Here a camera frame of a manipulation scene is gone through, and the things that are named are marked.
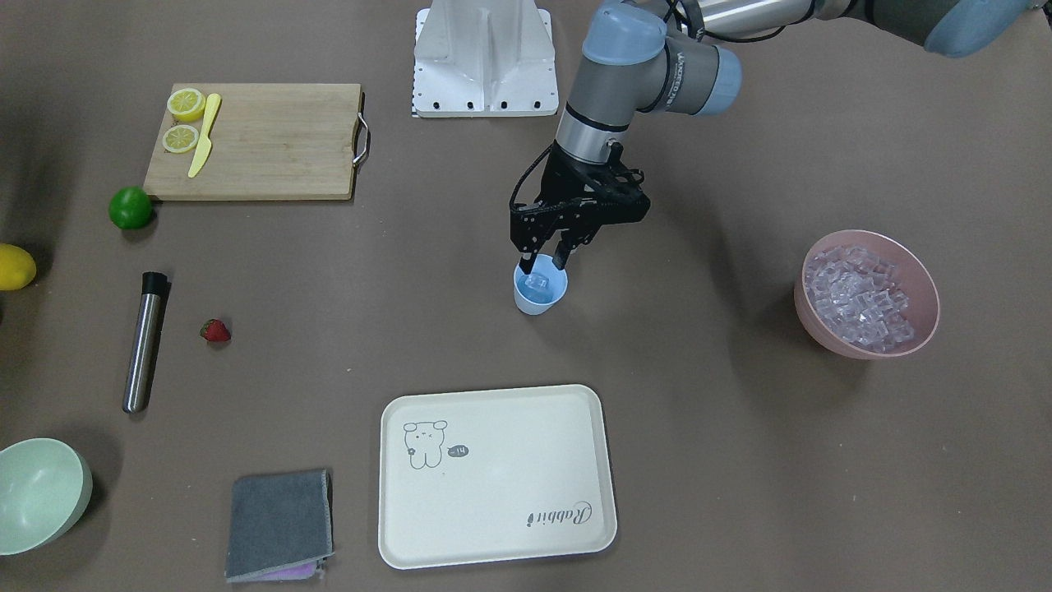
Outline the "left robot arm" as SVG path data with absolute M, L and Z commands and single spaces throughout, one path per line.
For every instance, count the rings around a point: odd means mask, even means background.
M 741 89 L 733 44 L 756 44 L 812 19 L 856 19 L 962 58 L 982 50 L 1034 1 L 605 1 L 583 41 L 574 86 L 531 203 L 510 200 L 510 238 L 529 274 L 559 236 L 552 263 L 563 270 L 602 226 L 647 215 L 643 173 L 621 161 L 636 113 L 725 113 Z

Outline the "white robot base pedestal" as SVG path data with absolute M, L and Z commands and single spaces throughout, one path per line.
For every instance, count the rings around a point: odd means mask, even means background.
M 417 118 L 552 116 L 560 106 L 549 11 L 533 1 L 433 1 L 418 11 Z

